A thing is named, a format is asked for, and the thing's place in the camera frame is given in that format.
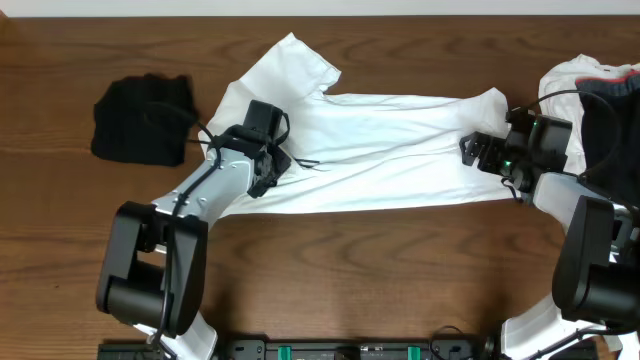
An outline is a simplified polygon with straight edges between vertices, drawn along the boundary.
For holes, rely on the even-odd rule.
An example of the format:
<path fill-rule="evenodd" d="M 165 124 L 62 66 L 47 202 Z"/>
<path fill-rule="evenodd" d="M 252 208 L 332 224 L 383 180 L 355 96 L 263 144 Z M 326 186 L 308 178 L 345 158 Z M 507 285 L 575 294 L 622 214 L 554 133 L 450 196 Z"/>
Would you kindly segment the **white robot print t-shirt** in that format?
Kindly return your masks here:
<path fill-rule="evenodd" d="M 466 99 L 330 95 L 341 72 L 293 34 L 230 83 L 207 127 L 244 120 L 250 101 L 290 118 L 283 147 L 294 157 L 260 198 L 227 214 L 322 213 L 451 205 L 509 197 L 492 175 L 463 164 L 459 142 L 475 131 L 504 136 L 507 101 L 491 88 Z"/>

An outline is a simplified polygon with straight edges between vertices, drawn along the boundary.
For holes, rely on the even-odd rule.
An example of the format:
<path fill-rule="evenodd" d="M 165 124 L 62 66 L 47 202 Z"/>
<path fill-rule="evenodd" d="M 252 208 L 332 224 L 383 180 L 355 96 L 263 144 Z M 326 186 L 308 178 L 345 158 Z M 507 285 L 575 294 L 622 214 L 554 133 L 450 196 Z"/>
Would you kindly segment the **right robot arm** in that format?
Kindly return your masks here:
<path fill-rule="evenodd" d="M 571 122 L 521 108 L 506 121 L 503 138 L 462 137 L 462 162 L 500 176 L 516 199 L 556 219 L 565 240 L 550 294 L 504 321 L 482 358 L 576 359 L 577 344 L 595 336 L 618 358 L 638 358 L 639 224 L 630 206 L 565 172 Z"/>

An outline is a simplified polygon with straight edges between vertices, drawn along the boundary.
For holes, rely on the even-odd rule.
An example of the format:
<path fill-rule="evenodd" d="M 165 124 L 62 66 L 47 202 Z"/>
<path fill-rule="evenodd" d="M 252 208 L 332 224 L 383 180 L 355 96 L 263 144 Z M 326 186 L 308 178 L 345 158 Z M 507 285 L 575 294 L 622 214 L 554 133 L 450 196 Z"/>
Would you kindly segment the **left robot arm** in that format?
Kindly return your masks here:
<path fill-rule="evenodd" d="M 146 334 L 139 344 L 102 344 L 100 359 L 211 359 L 218 334 L 199 309 L 208 234 L 241 195 L 263 196 L 291 165 L 280 108 L 253 100 L 244 121 L 208 134 L 202 164 L 150 204 L 116 212 L 96 305 Z"/>

